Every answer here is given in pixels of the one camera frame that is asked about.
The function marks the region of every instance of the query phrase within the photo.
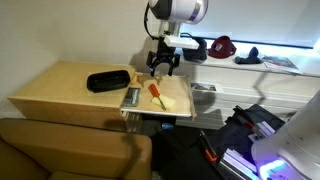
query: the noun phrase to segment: red cap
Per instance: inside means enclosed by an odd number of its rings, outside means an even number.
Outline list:
[[[232,44],[228,36],[221,36],[216,39],[209,49],[209,56],[223,59],[236,53],[237,48]]]

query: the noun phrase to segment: black case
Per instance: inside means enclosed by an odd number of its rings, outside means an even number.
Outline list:
[[[125,70],[118,70],[91,74],[87,79],[87,88],[97,93],[126,88],[129,83],[129,73]]]

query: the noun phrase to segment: brown leather chair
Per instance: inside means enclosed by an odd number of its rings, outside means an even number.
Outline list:
[[[27,119],[0,120],[0,179],[151,179],[144,135]]]

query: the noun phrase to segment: orange screwdriver handle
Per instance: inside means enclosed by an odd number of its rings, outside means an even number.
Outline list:
[[[156,87],[154,84],[151,84],[151,85],[149,86],[149,88],[150,88],[151,93],[152,93],[152,95],[153,95],[154,97],[159,97],[159,96],[160,96],[160,93],[159,93],[157,87]]]

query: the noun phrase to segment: wooden cabinet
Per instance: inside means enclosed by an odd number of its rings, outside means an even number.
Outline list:
[[[115,70],[126,70],[131,79],[138,79],[132,84],[141,88],[138,107],[122,107],[129,87],[101,93],[87,89],[89,75]],[[192,116],[193,101],[186,77],[135,76],[135,68],[128,65],[60,61],[8,99],[28,119],[120,131],[136,131],[141,124],[140,113]],[[163,112],[150,102],[152,96],[147,86],[151,82],[177,100],[175,108]]]

